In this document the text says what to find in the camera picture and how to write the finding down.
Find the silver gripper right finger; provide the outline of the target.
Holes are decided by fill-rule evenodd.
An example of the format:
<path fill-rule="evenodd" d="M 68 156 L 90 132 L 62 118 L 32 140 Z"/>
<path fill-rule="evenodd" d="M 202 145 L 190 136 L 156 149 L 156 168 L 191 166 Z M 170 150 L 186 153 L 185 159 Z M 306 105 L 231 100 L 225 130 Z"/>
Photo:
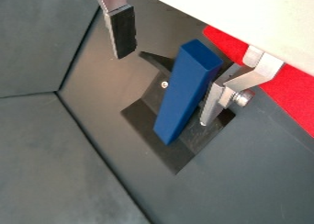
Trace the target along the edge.
<path fill-rule="evenodd" d="M 254 46 L 247 48 L 242 61 L 243 66 L 234 64 L 213 82 L 201 114 L 203 126 L 233 103 L 245 107 L 254 96 L 250 88 L 273 80 L 283 66 L 281 59 Z"/>

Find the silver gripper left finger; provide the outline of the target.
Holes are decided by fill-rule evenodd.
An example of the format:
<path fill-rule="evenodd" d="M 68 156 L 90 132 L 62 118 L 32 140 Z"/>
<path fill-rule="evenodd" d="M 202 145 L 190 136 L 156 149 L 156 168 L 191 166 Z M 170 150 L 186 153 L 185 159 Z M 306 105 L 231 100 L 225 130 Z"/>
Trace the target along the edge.
<path fill-rule="evenodd" d="M 135 10 L 127 0 L 98 0 L 111 35 L 112 51 L 123 59 L 136 49 Z"/>

